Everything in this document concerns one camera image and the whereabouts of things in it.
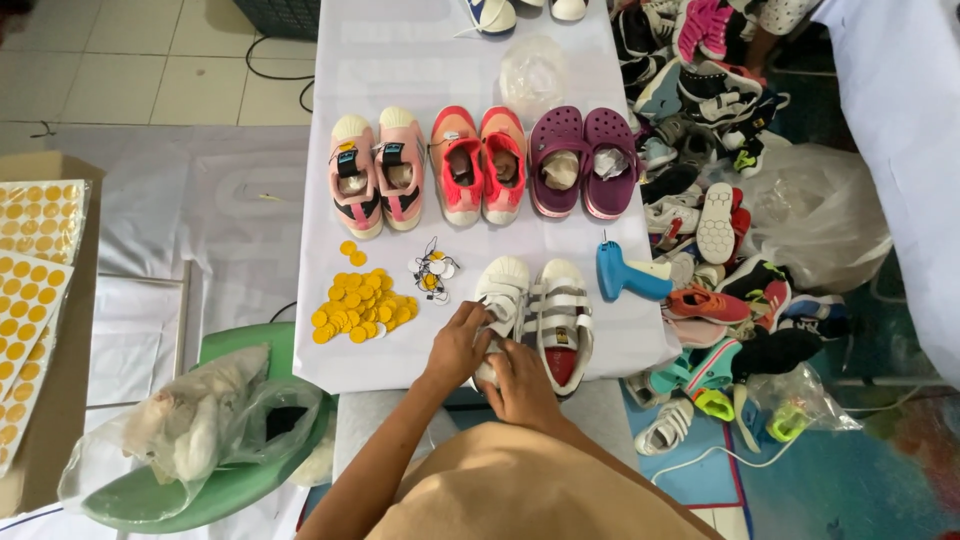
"blue tagging gun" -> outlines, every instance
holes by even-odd
[[[623,259],[623,250],[603,233],[603,243],[597,247],[597,281],[600,294],[606,302],[620,297],[628,289],[635,294],[659,302],[673,290],[670,281],[670,263],[634,262]]]

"tiled floor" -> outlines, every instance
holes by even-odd
[[[256,30],[232,0],[39,0],[0,47],[0,154],[43,147],[38,123],[307,125],[307,81],[252,74]],[[313,73],[316,44],[268,39],[253,66]]]

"plastic crate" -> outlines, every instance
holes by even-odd
[[[320,0],[233,0],[264,36],[317,40]]]

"purple clog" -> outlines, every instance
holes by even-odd
[[[534,205],[547,217],[566,217],[577,205],[580,183],[590,163],[589,145],[584,142],[584,119],[576,107],[564,105],[543,116],[530,132],[530,175],[528,182],[532,186],[531,195]],[[576,182],[568,189],[557,189],[546,184],[543,161],[561,150],[569,150],[577,155],[580,171]]]
[[[590,147],[591,156],[590,167],[582,180],[587,210],[600,219],[616,219],[630,205],[630,198],[636,190],[639,171],[634,134],[627,121],[616,111],[594,109],[584,123],[584,139]],[[608,148],[616,148],[623,153],[629,165],[619,175],[603,180],[593,172],[592,157]]]

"beige shirt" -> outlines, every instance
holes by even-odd
[[[717,538],[659,490],[536,431],[490,422],[437,447],[368,538]]]

